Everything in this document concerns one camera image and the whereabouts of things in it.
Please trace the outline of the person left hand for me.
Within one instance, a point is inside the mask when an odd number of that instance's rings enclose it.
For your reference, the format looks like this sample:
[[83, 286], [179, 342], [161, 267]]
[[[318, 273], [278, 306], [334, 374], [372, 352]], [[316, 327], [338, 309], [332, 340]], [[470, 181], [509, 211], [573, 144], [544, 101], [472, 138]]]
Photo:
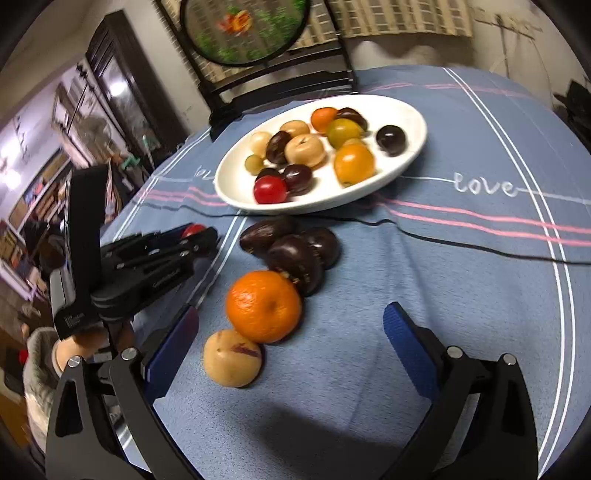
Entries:
[[135, 334], [129, 322], [124, 322], [115, 333], [105, 327], [93, 326], [64, 340], [57, 340], [53, 348], [53, 367], [58, 375], [64, 371], [71, 357], [91, 358], [110, 340], [118, 352], [135, 345]]

